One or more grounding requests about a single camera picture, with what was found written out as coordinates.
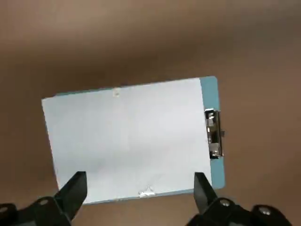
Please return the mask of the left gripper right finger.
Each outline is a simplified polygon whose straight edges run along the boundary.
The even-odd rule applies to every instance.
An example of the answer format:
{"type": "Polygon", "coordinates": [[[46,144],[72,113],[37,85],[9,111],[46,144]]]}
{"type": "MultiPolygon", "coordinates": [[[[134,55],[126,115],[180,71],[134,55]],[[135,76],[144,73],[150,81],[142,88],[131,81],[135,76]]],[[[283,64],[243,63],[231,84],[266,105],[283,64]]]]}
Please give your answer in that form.
{"type": "Polygon", "coordinates": [[[257,204],[246,210],[232,200],[218,197],[204,173],[194,175],[193,196],[198,209],[188,226],[290,226],[277,208],[257,204]]]}

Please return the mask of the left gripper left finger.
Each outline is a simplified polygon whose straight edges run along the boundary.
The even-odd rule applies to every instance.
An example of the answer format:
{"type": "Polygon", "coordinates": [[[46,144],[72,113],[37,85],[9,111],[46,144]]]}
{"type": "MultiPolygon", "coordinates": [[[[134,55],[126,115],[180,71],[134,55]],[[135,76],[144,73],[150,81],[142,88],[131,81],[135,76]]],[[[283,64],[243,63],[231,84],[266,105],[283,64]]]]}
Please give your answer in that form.
{"type": "Polygon", "coordinates": [[[87,174],[76,172],[54,195],[44,196],[23,209],[0,205],[2,226],[70,226],[87,197],[87,174]]]}

